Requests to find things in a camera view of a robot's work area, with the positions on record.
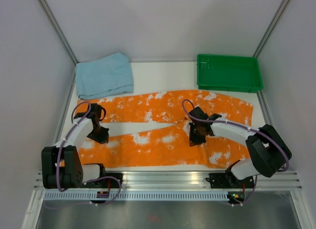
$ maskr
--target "folded blue towel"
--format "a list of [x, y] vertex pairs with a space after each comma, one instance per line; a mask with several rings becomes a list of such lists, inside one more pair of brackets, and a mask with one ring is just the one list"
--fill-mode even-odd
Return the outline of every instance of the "folded blue towel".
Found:
[[76, 84], [80, 99], [132, 93], [134, 81], [128, 57], [116, 53], [100, 60], [78, 63]]

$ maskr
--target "metal floor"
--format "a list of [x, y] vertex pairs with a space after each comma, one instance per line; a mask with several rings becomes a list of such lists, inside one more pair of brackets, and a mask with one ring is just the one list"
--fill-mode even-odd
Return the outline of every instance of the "metal floor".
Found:
[[[61, 206], [77, 201], [47, 201]], [[243, 207], [205, 201], [117, 201], [105, 206], [42, 208], [38, 229], [299, 229], [287, 194], [257, 192]]]

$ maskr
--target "orange towel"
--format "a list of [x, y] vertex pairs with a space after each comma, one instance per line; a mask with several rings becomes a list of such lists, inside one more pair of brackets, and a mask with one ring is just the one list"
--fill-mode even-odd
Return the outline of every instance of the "orange towel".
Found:
[[[249, 157], [246, 147], [220, 137], [207, 137], [206, 144], [189, 146], [189, 121], [181, 103], [192, 100], [208, 115], [251, 124], [252, 105], [240, 99], [201, 90], [170, 91], [114, 99], [90, 100], [107, 110], [103, 122], [165, 122], [174, 126], [110, 137], [108, 144], [87, 139], [79, 151], [83, 164], [102, 163], [105, 167], [169, 166], [182, 164], [226, 168]], [[77, 112], [86, 111], [80, 106]]]

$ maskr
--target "white wall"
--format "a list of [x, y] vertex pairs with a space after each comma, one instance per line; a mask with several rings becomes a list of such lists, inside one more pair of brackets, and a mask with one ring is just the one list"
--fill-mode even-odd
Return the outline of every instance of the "white wall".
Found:
[[282, 0], [47, 0], [80, 62], [252, 56]]
[[22, 225], [73, 67], [36, 0], [0, 0], [0, 228]]
[[259, 56], [264, 94], [316, 218], [316, 0], [292, 0]]

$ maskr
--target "purple cable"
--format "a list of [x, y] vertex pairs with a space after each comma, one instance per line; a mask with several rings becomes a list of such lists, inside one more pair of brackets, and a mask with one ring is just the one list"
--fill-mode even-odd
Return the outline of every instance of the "purple cable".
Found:
[[236, 204], [236, 206], [241, 206], [242, 204], [245, 204], [246, 202], [248, 202], [248, 200], [252, 197], [253, 193], [255, 192], [255, 189], [257, 187], [257, 181], [258, 181], [258, 176], [255, 176], [255, 183], [253, 185], [253, 188], [252, 188], [250, 195], [248, 196], [247, 199], [244, 200], [244, 202]]
[[96, 182], [96, 181], [100, 181], [100, 180], [105, 180], [105, 179], [112, 179], [112, 180], [115, 180], [117, 183], [118, 183], [118, 193], [115, 195], [114, 198], [112, 198], [111, 200], [109, 201], [106, 201], [104, 203], [99, 203], [98, 205], [107, 205], [109, 203], [112, 203], [114, 200], [116, 200], [116, 198], [119, 196], [120, 194], [120, 191], [122, 190], [122, 185], [121, 183], [119, 182], [119, 180], [113, 176], [104, 176], [104, 177], [100, 177], [98, 179], [95, 179], [95, 180], [89, 180], [87, 181], [88, 183], [91, 183], [91, 182]]
[[195, 118], [194, 116], [190, 115], [189, 112], [186, 110], [186, 108], [184, 107], [184, 103], [185, 102], [189, 102], [192, 107], [194, 108], [194, 105], [193, 103], [188, 100], [188, 99], [184, 99], [182, 101], [182, 108], [184, 110], [184, 112], [191, 118], [191, 119], [194, 119], [196, 121], [200, 121], [200, 122], [205, 122], [205, 123], [223, 123], [223, 124], [230, 124], [230, 125], [234, 125], [234, 126], [237, 126], [237, 127], [240, 127], [242, 129], [245, 129], [245, 130], [248, 130], [248, 131], [251, 131], [251, 132], [254, 132], [254, 133], [257, 133], [257, 134], [260, 134], [261, 136], [265, 137], [268, 141], [270, 141], [279, 151], [280, 153], [282, 154], [282, 156], [284, 157], [284, 160], [285, 160], [285, 168], [283, 170], [279, 170], [279, 172], [284, 172], [284, 171], [287, 171], [290, 164], [289, 164], [289, 161], [288, 161], [288, 158], [286, 156], [286, 153], [283, 151], [283, 149], [272, 139], [270, 138], [268, 135], [256, 130], [256, 129], [248, 129], [248, 127], [242, 125], [242, 124], [238, 124], [238, 123], [234, 123], [234, 122], [230, 122], [230, 121], [223, 121], [223, 120], [209, 120], [209, 119], [199, 119], [199, 118]]
[[60, 147], [59, 147], [59, 151], [58, 151], [58, 156], [57, 156], [57, 167], [56, 167], [56, 184], [57, 184], [57, 188], [60, 192], [64, 192], [66, 191], [66, 189], [62, 189], [61, 186], [60, 186], [60, 182], [59, 182], [59, 165], [60, 165], [60, 158], [61, 158], [61, 153], [62, 153], [62, 149], [63, 149], [63, 146], [65, 145], [66, 141], [68, 140], [69, 136], [71, 135], [71, 133], [73, 132], [73, 130], [83, 121], [83, 119], [89, 114], [90, 110], [91, 110], [91, 104], [89, 102], [81, 102], [79, 103], [78, 105], [76, 105], [76, 107], [74, 108], [73, 112], [72, 112], [72, 122], [73, 122], [73, 115], [74, 115], [74, 112], [75, 110], [81, 106], [82, 104], [84, 103], [88, 103], [89, 107], [88, 107], [88, 110], [87, 112], [83, 115], [83, 117], [81, 117], [80, 120], [78, 120], [77, 124], [74, 125], [67, 133], [65, 139], [62, 141]]
[[[100, 177], [98, 179], [94, 179], [94, 180], [90, 180], [90, 181], [87, 181], [89, 183], [91, 182], [96, 182], [96, 181], [100, 181], [100, 180], [105, 180], [105, 179], [112, 179], [112, 180], [115, 180], [117, 183], [118, 183], [118, 193], [115, 195], [115, 197], [109, 201], [106, 201], [104, 203], [94, 203], [94, 205], [107, 205], [107, 204], [110, 204], [112, 203], [115, 199], [117, 199], [117, 197], [119, 196], [120, 192], [121, 192], [121, 189], [122, 189], [122, 185], [120, 183], [120, 181], [113, 177], [113, 176], [104, 176], [104, 177]], [[78, 206], [78, 205], [88, 205], [88, 204], [91, 204], [90, 202], [80, 202], [80, 203], [74, 203], [74, 204], [68, 204], [68, 205], [65, 205], [65, 206], [61, 206], [61, 207], [50, 207], [50, 206], [47, 206], [45, 201], [43, 201], [43, 206], [47, 209], [50, 209], [50, 210], [57, 210], [57, 209], [63, 209], [63, 208], [68, 208], [68, 207], [72, 207], [72, 206]]]

